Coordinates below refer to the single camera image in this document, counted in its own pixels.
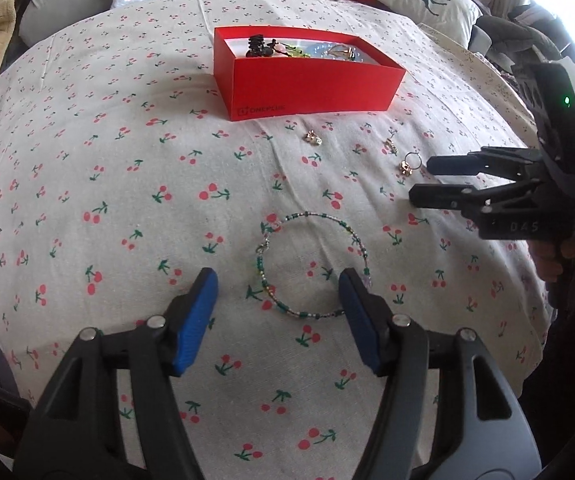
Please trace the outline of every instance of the cherry print bedsheet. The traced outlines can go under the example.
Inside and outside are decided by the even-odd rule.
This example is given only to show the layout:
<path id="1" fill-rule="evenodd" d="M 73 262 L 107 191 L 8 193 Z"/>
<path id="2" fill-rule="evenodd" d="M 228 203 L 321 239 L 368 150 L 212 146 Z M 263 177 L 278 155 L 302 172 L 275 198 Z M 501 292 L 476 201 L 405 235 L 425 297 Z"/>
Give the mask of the cherry print bedsheet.
<path id="1" fill-rule="evenodd" d="M 231 123 L 212 31 L 250 23 L 355 34 L 408 73 L 388 112 Z M 72 25 L 0 76 L 0 346 L 20 391 L 36 401 L 81 328 L 134 327 L 213 267 L 218 304 L 196 363 L 173 381 L 206 478 L 351 478 L 383 382 L 342 317 L 284 316 L 255 272 L 254 249 L 274 229 L 265 267 L 277 295 L 297 310 L 337 306 L 337 277 L 361 265 L 358 247 L 320 219 L 277 228 L 313 210 L 359 233 L 373 291 L 393 311 L 431 330 L 474 328 L 519 392 L 549 323 L 525 244 L 483 241 L 459 214 L 414 209 L 410 187 L 436 179 L 397 166 L 412 151 L 427 160 L 518 146 L 532 128 L 476 57 L 351 2 L 151 0 Z M 301 140 L 310 129 L 321 146 Z M 436 391 L 432 375 L 419 460 Z M 131 400 L 122 376 L 126 444 L 140 463 Z"/>

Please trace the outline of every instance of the beaded bracelet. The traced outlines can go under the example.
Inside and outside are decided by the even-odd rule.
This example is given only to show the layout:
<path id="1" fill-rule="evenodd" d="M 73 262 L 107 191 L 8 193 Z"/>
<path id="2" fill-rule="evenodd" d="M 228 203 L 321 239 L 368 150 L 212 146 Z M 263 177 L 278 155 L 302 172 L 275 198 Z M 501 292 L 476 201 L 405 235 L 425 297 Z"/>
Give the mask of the beaded bracelet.
<path id="1" fill-rule="evenodd" d="M 352 227 L 347 225 L 347 223 L 344 222 L 343 220 L 336 218 L 332 215 L 328 215 L 327 213 L 314 213 L 311 211 L 304 211 L 302 213 L 293 213 L 291 215 L 287 215 L 282 221 L 277 222 L 277 227 L 264 231 L 264 233 L 263 233 L 264 241 L 261 245 L 259 245 L 256 248 L 256 254 L 257 254 L 257 256 L 256 256 L 256 269 L 258 270 L 258 273 L 260 274 L 261 285 L 263 286 L 263 290 L 265 290 L 265 292 L 267 292 L 267 295 L 272 299 L 272 301 L 274 301 L 274 303 L 276 303 L 276 306 L 281 310 L 281 312 L 284 312 L 285 314 L 289 314 L 290 316 L 298 317 L 299 319 L 302 319 L 305 317 L 312 317 L 314 319 L 322 319 L 325 317 L 341 316 L 342 314 L 345 314 L 345 311 L 342 308 L 337 309 L 334 312 L 329 312 L 327 314 L 319 314 L 319 313 L 311 313 L 311 312 L 296 312 L 295 310 L 292 310 L 285 303 L 283 303 L 281 300 L 279 300 L 279 298 L 276 297 L 276 294 L 274 293 L 273 287 L 271 285 L 269 285 L 269 282 L 267 281 L 267 278 L 265 276 L 265 267 L 263 266 L 263 253 L 269 249 L 269 235 L 272 232 L 277 231 L 278 227 L 280 225 L 282 225 L 283 223 L 289 222 L 290 220 L 295 220 L 297 218 L 301 218 L 302 216 L 305 216 L 305 217 L 317 216 L 319 218 L 327 218 L 328 220 L 336 222 L 338 225 L 343 227 L 343 229 L 351 235 L 352 240 L 354 242 L 356 242 L 357 245 L 359 245 L 360 255 L 363 258 L 363 263 L 364 263 L 363 282 L 365 283 L 366 286 L 372 285 L 372 280 L 371 280 L 370 271 L 369 271 L 369 265 L 367 264 L 367 250 L 365 249 L 363 242 L 361 242 L 361 239 L 355 233 L 355 231 L 352 229 Z"/>

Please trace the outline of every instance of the open red box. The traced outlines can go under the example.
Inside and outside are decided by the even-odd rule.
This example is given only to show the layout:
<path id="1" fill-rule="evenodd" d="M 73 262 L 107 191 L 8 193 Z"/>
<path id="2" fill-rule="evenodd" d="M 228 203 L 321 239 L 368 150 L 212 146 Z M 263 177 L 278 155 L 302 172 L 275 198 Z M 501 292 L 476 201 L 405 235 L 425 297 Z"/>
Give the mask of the open red box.
<path id="1" fill-rule="evenodd" d="M 236 57 L 226 40 L 272 38 L 353 45 L 378 64 L 299 57 Z M 214 29 L 214 78 L 231 121 L 316 112 L 389 108 L 405 69 L 350 34 L 311 28 L 245 25 Z"/>

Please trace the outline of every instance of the white bedsheet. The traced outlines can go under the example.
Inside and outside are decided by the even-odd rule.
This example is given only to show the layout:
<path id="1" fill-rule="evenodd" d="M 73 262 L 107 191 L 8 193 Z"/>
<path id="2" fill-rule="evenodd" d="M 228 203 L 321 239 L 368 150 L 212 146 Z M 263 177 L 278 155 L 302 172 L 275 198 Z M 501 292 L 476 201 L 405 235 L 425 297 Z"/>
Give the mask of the white bedsheet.
<path id="1" fill-rule="evenodd" d="M 388 112 L 230 123 L 212 30 L 253 23 L 349 32 L 408 73 Z M 134 326 L 213 267 L 213 323 L 174 380 L 206 478 L 351 478 L 383 383 L 343 318 L 268 310 L 255 273 L 259 226 L 303 210 L 349 222 L 370 251 L 373 291 L 427 329 L 474 328 L 519 392 L 549 323 L 525 244 L 480 240 L 459 214 L 412 208 L 410 187 L 436 179 L 404 178 L 397 165 L 416 150 L 427 160 L 520 146 L 506 121 L 529 142 L 528 113 L 493 70 L 435 41 L 452 53 L 407 18 L 350 2 L 151 0 L 30 49 L 0 76 L 0 346 L 22 394 L 38 399 L 81 328 Z M 301 140 L 309 129 L 321 146 Z M 384 150 L 391 134 L 398 155 Z M 298 222 L 274 235 L 268 278 L 297 310 L 336 308 L 338 272 L 361 260 L 333 224 Z M 419 460 L 436 386 L 433 376 Z M 122 381 L 138 463 L 130 402 Z"/>

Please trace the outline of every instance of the metal screw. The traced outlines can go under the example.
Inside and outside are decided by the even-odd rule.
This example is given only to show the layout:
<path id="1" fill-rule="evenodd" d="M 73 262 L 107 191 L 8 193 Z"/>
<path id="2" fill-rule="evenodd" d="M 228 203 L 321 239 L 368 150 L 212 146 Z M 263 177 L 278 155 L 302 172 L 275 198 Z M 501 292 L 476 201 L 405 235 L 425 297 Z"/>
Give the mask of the metal screw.
<path id="1" fill-rule="evenodd" d="M 88 326 L 78 333 L 78 337 L 80 337 L 83 341 L 91 341 L 96 337 L 96 329 Z"/>
<path id="2" fill-rule="evenodd" d="M 147 320 L 147 326 L 150 328 L 163 328 L 165 326 L 165 318 L 163 316 L 152 316 Z"/>
<path id="3" fill-rule="evenodd" d="M 458 331 L 458 335 L 461 336 L 461 339 L 464 341 L 476 341 L 476 332 L 471 328 L 462 328 Z"/>
<path id="4" fill-rule="evenodd" d="M 396 326 L 406 327 L 406 326 L 410 326 L 411 318 L 407 314 L 394 314 L 392 316 L 392 322 Z"/>

